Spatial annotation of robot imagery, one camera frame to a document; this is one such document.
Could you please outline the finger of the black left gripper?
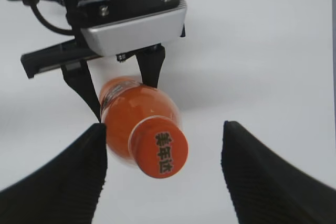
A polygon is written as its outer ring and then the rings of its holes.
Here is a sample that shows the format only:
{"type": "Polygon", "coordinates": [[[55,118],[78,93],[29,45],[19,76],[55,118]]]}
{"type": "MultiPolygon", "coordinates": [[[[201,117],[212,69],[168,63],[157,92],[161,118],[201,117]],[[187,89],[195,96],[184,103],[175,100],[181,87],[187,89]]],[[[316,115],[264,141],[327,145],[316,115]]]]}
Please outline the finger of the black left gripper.
{"type": "Polygon", "coordinates": [[[139,50],[136,54],[142,83],[157,88],[161,68],[165,59],[165,48],[162,45],[154,45],[139,50]]]}

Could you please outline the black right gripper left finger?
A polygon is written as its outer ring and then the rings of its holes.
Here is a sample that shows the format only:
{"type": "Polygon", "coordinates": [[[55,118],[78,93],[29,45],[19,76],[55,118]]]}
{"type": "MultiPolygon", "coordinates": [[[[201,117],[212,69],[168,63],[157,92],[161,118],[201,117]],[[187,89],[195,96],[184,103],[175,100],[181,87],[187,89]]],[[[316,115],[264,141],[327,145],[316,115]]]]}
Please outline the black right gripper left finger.
{"type": "Polygon", "coordinates": [[[92,223],[107,173],[106,126],[1,191],[1,223],[92,223]]]}

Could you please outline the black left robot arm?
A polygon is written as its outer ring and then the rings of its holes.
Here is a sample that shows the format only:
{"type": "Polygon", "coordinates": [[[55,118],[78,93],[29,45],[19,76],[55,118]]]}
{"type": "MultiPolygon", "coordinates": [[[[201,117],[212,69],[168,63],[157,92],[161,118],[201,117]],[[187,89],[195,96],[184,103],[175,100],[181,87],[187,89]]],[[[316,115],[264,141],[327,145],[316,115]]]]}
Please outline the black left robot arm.
{"type": "Polygon", "coordinates": [[[40,0],[21,0],[30,7],[48,30],[70,36],[69,41],[22,55],[21,63],[28,76],[61,69],[64,81],[89,106],[96,117],[101,106],[87,62],[116,56],[124,61],[136,56],[142,80],[156,87],[168,32],[168,17],[181,0],[49,0],[66,9],[69,29],[61,29],[41,14],[40,0]]]}

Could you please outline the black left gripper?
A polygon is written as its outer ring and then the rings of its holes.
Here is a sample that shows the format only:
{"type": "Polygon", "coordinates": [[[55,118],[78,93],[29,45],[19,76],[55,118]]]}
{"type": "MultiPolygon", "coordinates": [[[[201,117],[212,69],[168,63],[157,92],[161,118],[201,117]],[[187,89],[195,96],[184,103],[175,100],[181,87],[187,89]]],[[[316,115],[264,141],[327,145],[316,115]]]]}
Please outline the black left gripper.
{"type": "Polygon", "coordinates": [[[22,55],[21,62],[27,76],[32,78],[40,72],[61,66],[65,83],[85,101],[101,122],[100,102],[88,64],[84,60],[96,58],[97,54],[88,47],[81,29],[125,19],[124,0],[47,0],[58,2],[65,7],[70,29],[61,29],[48,22],[37,7],[39,1],[22,0],[44,27],[57,34],[72,36],[73,39],[22,55]]]}

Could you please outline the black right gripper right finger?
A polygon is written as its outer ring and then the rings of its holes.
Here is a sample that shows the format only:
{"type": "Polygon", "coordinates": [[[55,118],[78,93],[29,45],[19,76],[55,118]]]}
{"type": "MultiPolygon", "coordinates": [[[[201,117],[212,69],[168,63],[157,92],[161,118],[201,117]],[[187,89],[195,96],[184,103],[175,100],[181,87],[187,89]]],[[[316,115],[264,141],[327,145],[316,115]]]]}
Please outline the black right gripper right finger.
{"type": "Polygon", "coordinates": [[[224,122],[221,166],[239,223],[335,223],[335,189],[236,121],[224,122]]]}

